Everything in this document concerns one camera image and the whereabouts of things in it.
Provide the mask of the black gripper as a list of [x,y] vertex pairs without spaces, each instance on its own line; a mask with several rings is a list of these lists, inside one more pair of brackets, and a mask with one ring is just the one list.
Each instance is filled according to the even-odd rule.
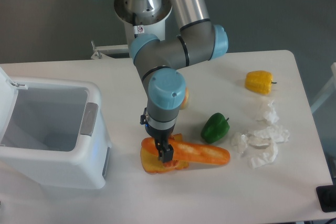
[[168,163],[173,160],[174,149],[171,144],[160,144],[159,140],[167,140],[172,134],[175,127],[175,119],[168,122],[159,122],[151,118],[148,114],[140,116],[140,124],[144,125],[149,136],[154,138],[155,148],[157,150],[158,159],[162,163]]

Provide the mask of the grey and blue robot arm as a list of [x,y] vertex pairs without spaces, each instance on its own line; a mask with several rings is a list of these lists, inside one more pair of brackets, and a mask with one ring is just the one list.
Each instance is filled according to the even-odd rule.
[[211,23],[204,0],[114,0],[114,10],[148,98],[140,122],[167,164],[177,157],[169,137],[186,95],[179,69],[224,55],[227,34]]

